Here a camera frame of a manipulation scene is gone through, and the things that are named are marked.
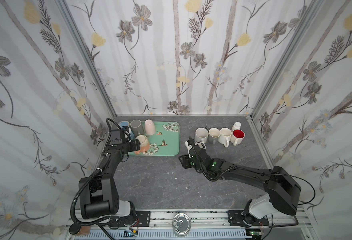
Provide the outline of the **cream mug with orange handle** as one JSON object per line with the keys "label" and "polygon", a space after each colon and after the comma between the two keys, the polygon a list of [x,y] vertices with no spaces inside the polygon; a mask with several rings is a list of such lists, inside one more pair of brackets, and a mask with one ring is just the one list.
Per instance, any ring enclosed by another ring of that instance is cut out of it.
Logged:
{"label": "cream mug with orange handle", "polygon": [[136,139],[140,142],[140,149],[138,151],[135,151],[135,154],[139,155],[140,153],[146,153],[150,149],[148,137],[146,137],[145,135],[140,135],[137,136]]}

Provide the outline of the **beige mug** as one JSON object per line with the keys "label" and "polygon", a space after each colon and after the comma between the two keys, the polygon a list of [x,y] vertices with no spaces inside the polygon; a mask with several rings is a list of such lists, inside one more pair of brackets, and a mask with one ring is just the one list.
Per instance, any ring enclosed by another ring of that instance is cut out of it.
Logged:
{"label": "beige mug", "polygon": [[207,129],[205,128],[198,128],[195,131],[195,136],[194,136],[194,140],[195,142],[200,142],[202,144],[205,144],[208,140],[208,136],[209,136],[209,132]]}

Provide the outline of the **pink mug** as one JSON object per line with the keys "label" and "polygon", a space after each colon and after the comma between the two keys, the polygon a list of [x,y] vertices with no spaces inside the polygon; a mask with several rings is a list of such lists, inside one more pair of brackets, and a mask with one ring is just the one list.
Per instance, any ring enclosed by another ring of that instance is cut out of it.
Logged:
{"label": "pink mug", "polygon": [[156,126],[152,120],[145,121],[145,131],[148,136],[153,136],[156,133]]}

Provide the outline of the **green plastic tray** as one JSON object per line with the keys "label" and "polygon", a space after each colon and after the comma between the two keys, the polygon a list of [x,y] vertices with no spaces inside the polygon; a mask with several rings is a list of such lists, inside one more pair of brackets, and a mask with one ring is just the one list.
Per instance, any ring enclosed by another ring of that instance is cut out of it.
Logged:
{"label": "green plastic tray", "polygon": [[153,121],[156,126],[156,133],[148,136],[150,149],[142,156],[171,157],[179,153],[180,147],[180,124],[178,122]]}

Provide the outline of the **white cream mug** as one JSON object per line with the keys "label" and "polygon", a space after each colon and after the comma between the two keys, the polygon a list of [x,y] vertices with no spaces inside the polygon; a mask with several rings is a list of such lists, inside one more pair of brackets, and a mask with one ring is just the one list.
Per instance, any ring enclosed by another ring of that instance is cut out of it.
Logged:
{"label": "white cream mug", "polygon": [[220,136],[218,142],[224,145],[225,148],[229,147],[230,139],[232,136],[232,132],[228,128],[221,128],[220,129]]}

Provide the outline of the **white mug with red inside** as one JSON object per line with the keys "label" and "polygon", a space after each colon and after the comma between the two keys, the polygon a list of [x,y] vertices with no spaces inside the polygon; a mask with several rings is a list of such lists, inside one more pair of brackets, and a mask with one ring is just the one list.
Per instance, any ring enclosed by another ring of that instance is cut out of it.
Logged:
{"label": "white mug with red inside", "polygon": [[237,146],[239,144],[241,144],[241,142],[243,141],[245,137],[245,133],[242,130],[234,130],[232,131],[232,136],[230,139],[230,142],[234,145]]}

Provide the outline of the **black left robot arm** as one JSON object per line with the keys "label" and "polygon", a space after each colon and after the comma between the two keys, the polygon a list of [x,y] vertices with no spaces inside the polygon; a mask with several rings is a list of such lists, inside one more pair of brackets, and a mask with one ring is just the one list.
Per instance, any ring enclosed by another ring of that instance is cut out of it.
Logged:
{"label": "black left robot arm", "polygon": [[121,201],[114,175],[124,157],[130,152],[140,150],[139,140],[131,139],[128,127],[120,127],[114,120],[107,118],[108,135],[97,168],[88,177],[79,181],[79,190],[70,207],[74,225],[90,227],[97,225],[109,239],[113,239],[105,226],[113,220],[123,224],[138,223],[136,209],[131,201]]}

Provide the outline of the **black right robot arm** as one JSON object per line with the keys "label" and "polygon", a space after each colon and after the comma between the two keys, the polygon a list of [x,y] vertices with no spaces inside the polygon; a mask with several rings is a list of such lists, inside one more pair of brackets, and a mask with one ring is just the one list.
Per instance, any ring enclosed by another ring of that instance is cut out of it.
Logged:
{"label": "black right robot arm", "polygon": [[298,206],[312,201],[300,201],[301,186],[297,176],[279,166],[272,169],[251,168],[236,165],[224,159],[211,158],[206,153],[204,143],[189,137],[184,143],[187,153],[178,157],[184,169],[193,168],[210,182],[219,180],[235,181],[253,186],[265,192],[265,195],[249,200],[242,212],[231,217],[229,222],[244,228],[250,228],[264,217],[275,213],[296,216]]}

